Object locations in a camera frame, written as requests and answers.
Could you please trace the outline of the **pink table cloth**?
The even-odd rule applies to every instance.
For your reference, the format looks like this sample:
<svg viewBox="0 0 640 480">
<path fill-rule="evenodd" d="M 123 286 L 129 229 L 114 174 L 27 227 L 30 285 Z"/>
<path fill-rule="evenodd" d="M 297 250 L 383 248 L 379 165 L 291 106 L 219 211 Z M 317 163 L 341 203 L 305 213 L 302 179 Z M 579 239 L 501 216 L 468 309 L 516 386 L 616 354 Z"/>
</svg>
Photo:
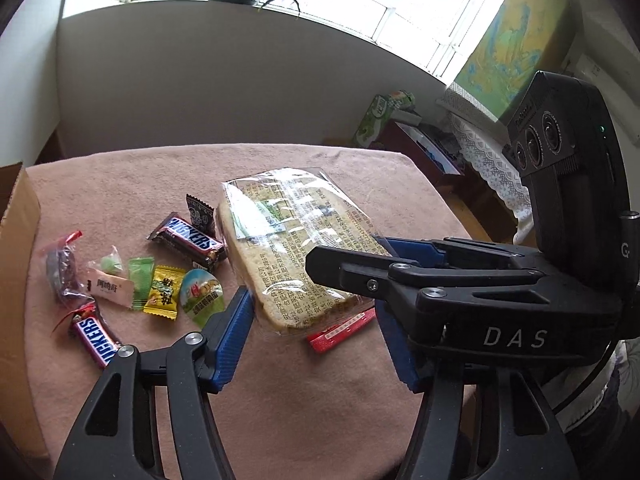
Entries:
<svg viewBox="0 0 640 480">
<path fill-rule="evenodd" d="M 224 182 L 282 167 L 318 168 L 388 237 L 462 237 L 464 227 L 408 157 L 286 144 L 146 148 L 32 166 L 40 203 L 36 243 L 80 231 L 79 262 L 117 248 L 180 266 L 148 242 L 186 196 L 216 205 Z M 29 385 L 49 454 L 58 457 L 100 371 L 62 323 L 40 256 L 25 304 Z M 232 382 L 212 397 L 216 425 L 240 479 L 377 479 L 406 452 L 420 398 L 395 373 L 378 326 L 332 351 L 255 323 Z"/>
</svg>

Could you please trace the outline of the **green carton box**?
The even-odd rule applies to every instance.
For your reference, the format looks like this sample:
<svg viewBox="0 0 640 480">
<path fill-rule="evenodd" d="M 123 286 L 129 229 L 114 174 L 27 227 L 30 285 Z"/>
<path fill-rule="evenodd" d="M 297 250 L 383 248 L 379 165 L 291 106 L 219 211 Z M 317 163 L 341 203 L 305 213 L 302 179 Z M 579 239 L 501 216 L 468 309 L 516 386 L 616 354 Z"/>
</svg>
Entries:
<svg viewBox="0 0 640 480">
<path fill-rule="evenodd" d="M 399 120 L 410 126 L 417 126 L 422 122 L 421 115 L 416 111 L 416 99 L 411 92 L 400 90 L 377 94 L 361 119 L 352 143 L 357 148 L 367 148 L 390 120 Z"/>
</svg>

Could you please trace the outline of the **round jelly cup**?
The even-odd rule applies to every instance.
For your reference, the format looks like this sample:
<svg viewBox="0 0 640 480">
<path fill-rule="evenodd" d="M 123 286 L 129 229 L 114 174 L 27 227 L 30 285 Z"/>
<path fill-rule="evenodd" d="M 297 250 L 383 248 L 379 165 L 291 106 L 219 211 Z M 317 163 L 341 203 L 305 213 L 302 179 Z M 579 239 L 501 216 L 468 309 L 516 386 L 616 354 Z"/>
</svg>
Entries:
<svg viewBox="0 0 640 480">
<path fill-rule="evenodd" d="M 179 304 L 193 323 L 204 328 L 212 315 L 224 310 L 220 281 L 203 269 L 186 272 L 180 286 Z"/>
</svg>

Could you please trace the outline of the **green candy wrapper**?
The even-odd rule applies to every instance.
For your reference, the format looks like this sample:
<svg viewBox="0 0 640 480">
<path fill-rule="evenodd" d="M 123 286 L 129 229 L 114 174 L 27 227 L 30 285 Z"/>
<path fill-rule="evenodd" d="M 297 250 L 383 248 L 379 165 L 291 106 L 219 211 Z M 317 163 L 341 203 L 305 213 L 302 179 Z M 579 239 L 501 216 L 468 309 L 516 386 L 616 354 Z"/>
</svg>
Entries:
<svg viewBox="0 0 640 480">
<path fill-rule="evenodd" d="M 141 311 L 148 300 L 154 268 L 155 260 L 153 257 L 137 257 L 128 261 L 128 276 L 134 284 L 132 308 L 135 311 Z"/>
</svg>

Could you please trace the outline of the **dark plum clear wrapper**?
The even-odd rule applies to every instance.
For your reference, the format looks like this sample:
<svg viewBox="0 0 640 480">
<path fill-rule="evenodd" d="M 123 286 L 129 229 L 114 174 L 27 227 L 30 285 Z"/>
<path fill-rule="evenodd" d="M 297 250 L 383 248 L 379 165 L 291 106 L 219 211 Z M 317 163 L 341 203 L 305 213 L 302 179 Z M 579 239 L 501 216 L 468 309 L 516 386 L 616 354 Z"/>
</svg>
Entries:
<svg viewBox="0 0 640 480">
<path fill-rule="evenodd" d="M 76 230 L 40 250 L 54 300 L 67 310 L 77 309 L 90 299 L 78 278 L 75 242 L 81 237 L 82 232 Z"/>
</svg>

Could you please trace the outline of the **small green ball candy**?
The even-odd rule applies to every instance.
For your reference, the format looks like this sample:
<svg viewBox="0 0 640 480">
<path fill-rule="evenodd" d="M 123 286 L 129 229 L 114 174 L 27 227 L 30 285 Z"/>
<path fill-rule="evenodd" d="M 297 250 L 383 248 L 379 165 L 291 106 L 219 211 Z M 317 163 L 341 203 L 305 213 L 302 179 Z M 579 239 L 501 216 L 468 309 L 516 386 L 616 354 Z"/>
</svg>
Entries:
<svg viewBox="0 0 640 480">
<path fill-rule="evenodd" d="M 110 275 L 123 276 L 125 273 L 122 257 L 115 245 L 112 246 L 111 251 L 107 255 L 89 261 L 87 266 L 89 269 L 99 270 Z"/>
</svg>

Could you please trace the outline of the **pink white candy packet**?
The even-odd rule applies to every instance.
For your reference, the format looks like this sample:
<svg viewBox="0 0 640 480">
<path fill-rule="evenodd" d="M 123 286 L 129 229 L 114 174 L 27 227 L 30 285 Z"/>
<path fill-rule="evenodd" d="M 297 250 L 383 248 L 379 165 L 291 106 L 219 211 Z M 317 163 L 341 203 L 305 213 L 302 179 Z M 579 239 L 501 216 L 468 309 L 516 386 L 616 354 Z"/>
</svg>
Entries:
<svg viewBox="0 0 640 480">
<path fill-rule="evenodd" d="M 86 281 L 88 292 L 92 296 L 106 299 L 127 309 L 132 308 L 134 282 L 128 278 L 89 268 L 86 272 Z"/>
</svg>

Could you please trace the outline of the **cardboard box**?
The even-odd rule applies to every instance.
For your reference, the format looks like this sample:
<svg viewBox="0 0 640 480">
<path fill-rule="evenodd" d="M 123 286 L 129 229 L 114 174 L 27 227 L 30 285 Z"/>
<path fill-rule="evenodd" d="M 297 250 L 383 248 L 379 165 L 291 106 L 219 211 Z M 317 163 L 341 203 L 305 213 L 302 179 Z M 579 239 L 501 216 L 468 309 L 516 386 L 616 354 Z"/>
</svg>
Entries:
<svg viewBox="0 0 640 480">
<path fill-rule="evenodd" d="M 40 205 L 21 162 L 1 168 L 1 477 L 42 479 L 50 466 L 25 353 L 25 297 Z"/>
</svg>

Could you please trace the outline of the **dark red side cabinet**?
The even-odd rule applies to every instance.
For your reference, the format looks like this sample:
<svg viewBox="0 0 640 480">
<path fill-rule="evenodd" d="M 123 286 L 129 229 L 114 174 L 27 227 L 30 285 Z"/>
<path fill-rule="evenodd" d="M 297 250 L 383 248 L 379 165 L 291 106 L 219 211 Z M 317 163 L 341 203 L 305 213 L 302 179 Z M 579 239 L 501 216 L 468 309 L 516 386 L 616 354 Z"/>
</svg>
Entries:
<svg viewBox="0 0 640 480">
<path fill-rule="evenodd" d="M 511 243 L 518 222 L 497 193 L 467 162 L 458 168 L 431 140 L 414 140 L 413 131 L 422 133 L 401 122 L 388 122 L 371 148 L 410 158 L 474 240 Z"/>
</svg>

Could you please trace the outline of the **black patterned candy wrapper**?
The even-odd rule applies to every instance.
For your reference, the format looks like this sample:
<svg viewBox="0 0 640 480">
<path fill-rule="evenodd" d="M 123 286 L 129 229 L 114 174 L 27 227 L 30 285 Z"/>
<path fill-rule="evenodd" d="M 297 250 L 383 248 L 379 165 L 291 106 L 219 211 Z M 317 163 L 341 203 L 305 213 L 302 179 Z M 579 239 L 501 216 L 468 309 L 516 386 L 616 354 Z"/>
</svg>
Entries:
<svg viewBox="0 0 640 480">
<path fill-rule="evenodd" d="M 186 194 L 186 206 L 188 206 L 190 212 L 192 226 L 214 237 L 216 232 L 215 208 L 191 194 Z"/>
</svg>

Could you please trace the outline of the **yellow candy wrapper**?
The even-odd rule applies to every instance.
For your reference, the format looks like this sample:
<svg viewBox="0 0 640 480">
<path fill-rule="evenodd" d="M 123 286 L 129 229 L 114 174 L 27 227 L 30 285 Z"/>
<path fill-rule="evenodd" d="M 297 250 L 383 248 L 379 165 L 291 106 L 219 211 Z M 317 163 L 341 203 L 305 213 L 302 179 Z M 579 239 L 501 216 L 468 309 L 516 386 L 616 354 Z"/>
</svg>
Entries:
<svg viewBox="0 0 640 480">
<path fill-rule="evenodd" d="M 178 316 L 180 287 L 185 275 L 185 270 L 174 266 L 156 266 L 142 311 L 175 321 Z"/>
</svg>

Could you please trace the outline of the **red white snack pouch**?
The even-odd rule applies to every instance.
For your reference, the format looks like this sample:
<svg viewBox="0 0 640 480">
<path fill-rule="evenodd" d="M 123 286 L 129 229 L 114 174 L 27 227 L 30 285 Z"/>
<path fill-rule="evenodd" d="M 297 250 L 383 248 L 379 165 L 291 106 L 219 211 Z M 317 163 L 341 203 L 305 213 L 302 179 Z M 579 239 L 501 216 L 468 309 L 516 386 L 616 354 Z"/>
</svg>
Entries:
<svg viewBox="0 0 640 480">
<path fill-rule="evenodd" d="M 326 353 L 352 335 L 355 335 L 375 318 L 375 308 L 370 308 L 352 316 L 341 324 L 333 325 L 319 333 L 307 336 L 306 341 L 314 352 Z"/>
</svg>

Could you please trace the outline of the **packaged bread slice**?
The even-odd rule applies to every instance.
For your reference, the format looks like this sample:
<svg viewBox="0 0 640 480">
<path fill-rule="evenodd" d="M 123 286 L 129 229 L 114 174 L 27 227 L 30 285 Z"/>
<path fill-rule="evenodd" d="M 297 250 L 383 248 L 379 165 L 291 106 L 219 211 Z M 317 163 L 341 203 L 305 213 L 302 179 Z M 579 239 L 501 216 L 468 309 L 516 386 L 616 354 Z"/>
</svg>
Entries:
<svg viewBox="0 0 640 480">
<path fill-rule="evenodd" d="M 370 218 L 322 171 L 273 169 L 221 187 L 216 229 L 262 324 L 306 336 L 373 306 L 314 284 L 305 271 L 306 255 L 317 246 L 390 253 Z"/>
</svg>

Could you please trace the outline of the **white lace cloth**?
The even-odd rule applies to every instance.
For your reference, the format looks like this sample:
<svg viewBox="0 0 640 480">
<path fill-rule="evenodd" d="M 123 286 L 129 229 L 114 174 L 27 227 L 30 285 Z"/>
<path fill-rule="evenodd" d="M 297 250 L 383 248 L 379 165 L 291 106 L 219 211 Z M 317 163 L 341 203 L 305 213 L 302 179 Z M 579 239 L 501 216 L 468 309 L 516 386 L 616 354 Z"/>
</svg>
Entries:
<svg viewBox="0 0 640 480">
<path fill-rule="evenodd" d="M 518 170 L 501 153 L 497 142 L 485 136 L 483 130 L 454 113 L 448 114 L 448 126 L 466 161 L 512 212 L 516 220 L 512 242 L 523 245 L 533 233 L 534 218 L 529 192 L 522 185 Z"/>
</svg>

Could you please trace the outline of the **Snickers bar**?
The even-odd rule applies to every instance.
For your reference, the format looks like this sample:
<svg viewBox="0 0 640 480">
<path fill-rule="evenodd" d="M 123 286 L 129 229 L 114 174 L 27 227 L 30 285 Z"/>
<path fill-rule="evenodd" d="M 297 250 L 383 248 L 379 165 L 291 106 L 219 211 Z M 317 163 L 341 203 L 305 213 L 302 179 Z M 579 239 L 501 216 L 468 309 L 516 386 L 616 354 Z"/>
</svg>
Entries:
<svg viewBox="0 0 640 480">
<path fill-rule="evenodd" d="M 108 367 L 122 343 L 105 322 L 96 300 L 87 301 L 62 316 L 53 330 L 68 324 L 68 331 L 77 337 L 93 362 L 101 369 Z"/>
<path fill-rule="evenodd" d="M 175 249 L 209 272 L 228 257 L 224 244 L 192 226 L 175 211 L 171 211 L 146 239 Z"/>
</svg>

